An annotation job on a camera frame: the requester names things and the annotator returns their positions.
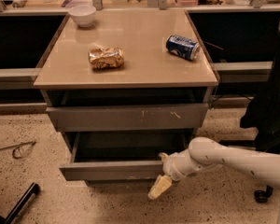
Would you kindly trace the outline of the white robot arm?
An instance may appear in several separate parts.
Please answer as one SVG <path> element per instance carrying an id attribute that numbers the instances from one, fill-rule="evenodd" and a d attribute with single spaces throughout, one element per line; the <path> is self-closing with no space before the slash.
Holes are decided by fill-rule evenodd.
<path id="1" fill-rule="evenodd" d="M 190 141 L 187 149 L 171 155 L 161 153 L 160 156 L 164 175 L 157 177 L 148 193 L 152 200 L 168 190 L 173 181 L 211 170 L 218 165 L 226 165 L 280 189 L 280 154 L 226 147 L 209 138 L 196 137 Z M 280 210 L 277 224 L 280 224 Z"/>

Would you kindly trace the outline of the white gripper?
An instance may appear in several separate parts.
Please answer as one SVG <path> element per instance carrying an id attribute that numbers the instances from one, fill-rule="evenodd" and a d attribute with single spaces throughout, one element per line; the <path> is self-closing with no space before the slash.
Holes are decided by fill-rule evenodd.
<path id="1" fill-rule="evenodd" d="M 157 177 L 148 193 L 148 198 L 151 200 L 157 199 L 168 190 L 172 186 L 172 180 L 180 181 L 188 176 L 189 155 L 186 152 L 176 152 L 171 155 L 161 152 L 159 157 L 163 162 L 163 172 L 166 175 Z"/>

